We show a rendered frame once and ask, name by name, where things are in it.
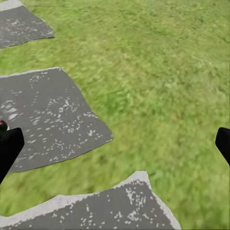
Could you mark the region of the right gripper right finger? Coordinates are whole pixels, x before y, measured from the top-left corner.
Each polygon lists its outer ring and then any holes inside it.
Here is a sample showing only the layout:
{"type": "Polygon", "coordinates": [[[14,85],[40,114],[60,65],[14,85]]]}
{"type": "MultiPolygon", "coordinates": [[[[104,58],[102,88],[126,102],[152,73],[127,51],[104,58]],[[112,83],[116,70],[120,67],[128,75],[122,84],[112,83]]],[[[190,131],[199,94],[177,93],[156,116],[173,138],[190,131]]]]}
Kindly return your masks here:
{"type": "Polygon", "coordinates": [[[230,165],[230,129],[220,127],[215,144],[230,165]]]}

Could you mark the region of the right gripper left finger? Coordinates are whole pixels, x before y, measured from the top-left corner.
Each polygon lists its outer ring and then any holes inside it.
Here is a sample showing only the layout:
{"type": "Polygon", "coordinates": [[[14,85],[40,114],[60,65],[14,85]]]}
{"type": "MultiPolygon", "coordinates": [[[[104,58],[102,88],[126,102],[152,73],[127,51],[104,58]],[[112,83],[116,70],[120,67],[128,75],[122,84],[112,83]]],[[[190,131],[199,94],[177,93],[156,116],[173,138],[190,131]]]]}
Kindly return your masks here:
{"type": "Polygon", "coordinates": [[[0,184],[24,146],[22,130],[18,127],[0,132],[0,184]]]}

